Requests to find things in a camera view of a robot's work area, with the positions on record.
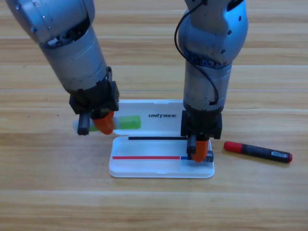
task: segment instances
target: red line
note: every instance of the red line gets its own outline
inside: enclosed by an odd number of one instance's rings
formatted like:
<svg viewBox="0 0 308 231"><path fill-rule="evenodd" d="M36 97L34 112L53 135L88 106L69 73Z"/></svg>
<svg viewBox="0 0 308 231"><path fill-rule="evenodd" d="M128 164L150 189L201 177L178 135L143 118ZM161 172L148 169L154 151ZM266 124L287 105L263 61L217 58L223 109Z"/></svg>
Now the red line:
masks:
<svg viewBox="0 0 308 231"><path fill-rule="evenodd" d="M113 156L114 160L180 160L179 156Z"/></svg>

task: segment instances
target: unitree logo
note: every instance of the unitree logo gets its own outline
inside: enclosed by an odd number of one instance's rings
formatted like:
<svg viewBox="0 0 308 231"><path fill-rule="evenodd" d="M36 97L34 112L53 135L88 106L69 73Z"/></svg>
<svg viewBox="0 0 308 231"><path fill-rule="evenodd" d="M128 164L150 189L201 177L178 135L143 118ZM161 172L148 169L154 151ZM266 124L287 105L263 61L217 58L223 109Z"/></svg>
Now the unitree logo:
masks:
<svg viewBox="0 0 308 231"><path fill-rule="evenodd" d="M177 115L168 115L168 114L149 114L149 117L163 118L163 117L177 117Z"/></svg>

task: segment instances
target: marker label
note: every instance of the marker label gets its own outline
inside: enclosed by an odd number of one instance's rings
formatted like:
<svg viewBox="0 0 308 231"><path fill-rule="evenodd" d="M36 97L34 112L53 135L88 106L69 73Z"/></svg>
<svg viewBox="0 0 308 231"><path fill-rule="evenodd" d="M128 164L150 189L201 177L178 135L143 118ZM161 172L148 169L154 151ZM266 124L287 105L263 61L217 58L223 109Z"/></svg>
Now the marker label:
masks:
<svg viewBox="0 0 308 231"><path fill-rule="evenodd" d="M271 155L275 155L275 156L279 156L279 157L283 157L283 158L288 157L287 154L283 154L283 153L279 153L279 152L271 152Z"/></svg>

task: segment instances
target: white plastic tray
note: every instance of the white plastic tray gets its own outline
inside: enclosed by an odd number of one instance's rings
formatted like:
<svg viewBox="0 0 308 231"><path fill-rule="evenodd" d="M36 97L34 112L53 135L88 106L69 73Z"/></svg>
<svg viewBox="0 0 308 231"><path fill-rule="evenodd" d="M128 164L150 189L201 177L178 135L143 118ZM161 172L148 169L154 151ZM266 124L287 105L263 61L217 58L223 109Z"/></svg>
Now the white plastic tray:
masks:
<svg viewBox="0 0 308 231"><path fill-rule="evenodd" d="M115 116L140 115L138 130L115 130L128 135L113 141L109 173L122 178L209 178L214 162L196 163L187 157L186 140L130 140L129 136L180 137L183 100L121 100ZM116 159L133 156L151 159Z"/></svg>

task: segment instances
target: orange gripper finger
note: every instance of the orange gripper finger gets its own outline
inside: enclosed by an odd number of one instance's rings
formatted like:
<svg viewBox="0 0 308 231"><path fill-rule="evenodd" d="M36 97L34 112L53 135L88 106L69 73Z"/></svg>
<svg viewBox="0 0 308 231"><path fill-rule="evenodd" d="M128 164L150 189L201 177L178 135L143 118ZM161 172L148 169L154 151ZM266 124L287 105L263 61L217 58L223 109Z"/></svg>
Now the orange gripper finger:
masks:
<svg viewBox="0 0 308 231"><path fill-rule="evenodd" d="M109 111L108 115L106 115L104 118L94 119L93 123L95 127L105 135L110 135L113 132L115 126L113 121L114 114L115 113L113 111Z"/></svg>
<svg viewBox="0 0 308 231"><path fill-rule="evenodd" d="M208 149L208 141L197 141L196 153L192 154L192 159L195 162L202 162L205 160Z"/></svg>

